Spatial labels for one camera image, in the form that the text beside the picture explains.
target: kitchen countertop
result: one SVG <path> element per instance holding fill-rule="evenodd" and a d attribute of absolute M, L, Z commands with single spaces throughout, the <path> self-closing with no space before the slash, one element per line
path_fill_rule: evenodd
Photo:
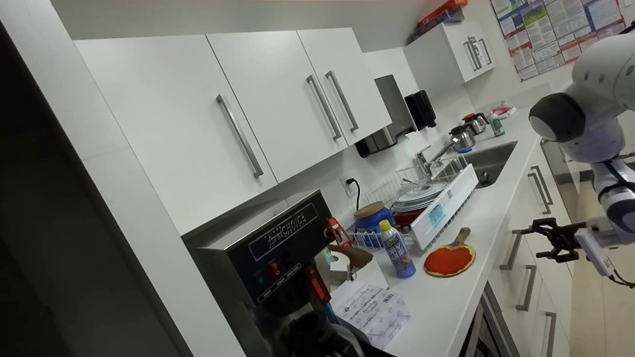
<path fill-rule="evenodd" d="M 517 145 L 497 181 L 492 186 L 476 188 L 430 246 L 436 248 L 452 242 L 458 230 L 468 226 L 472 230 L 468 244 L 474 248 L 476 260 L 464 274 L 446 280 L 430 278 L 420 270 L 426 254 L 410 254 L 416 274 L 408 280 L 398 280 L 386 254 L 374 254 L 388 288 L 404 300 L 410 313 L 410 321 L 386 345 L 388 353 L 398 357 L 454 357 L 460 353 L 486 280 L 497 258 L 497 236 L 503 236 L 497 232 L 505 224 L 513 192 L 525 175 L 529 153 L 539 145 L 539 137 L 525 117 L 527 109 L 519 109 L 515 117 L 501 121 L 505 135 L 492 137 L 488 129 L 476 137 L 474 153 L 511 141 L 517 141 Z"/>

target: white robot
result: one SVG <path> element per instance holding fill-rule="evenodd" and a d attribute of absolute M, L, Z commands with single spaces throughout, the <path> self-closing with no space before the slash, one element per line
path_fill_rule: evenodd
<path fill-rule="evenodd" d="M 529 111 L 529 123 L 545 141 L 555 141 L 567 157 L 589 163 L 593 188 L 607 220 L 555 226 L 555 220 L 535 220 L 529 230 L 541 232 L 553 244 L 543 258 L 565 262 L 583 248 L 601 276 L 621 286 L 624 282 L 603 254 L 603 246 L 635 242 L 635 171 L 619 153 L 624 147 L 617 115 L 635 111 L 635 34 L 605 38 L 583 52 L 573 65 L 571 83 L 561 93 L 539 99 Z"/>

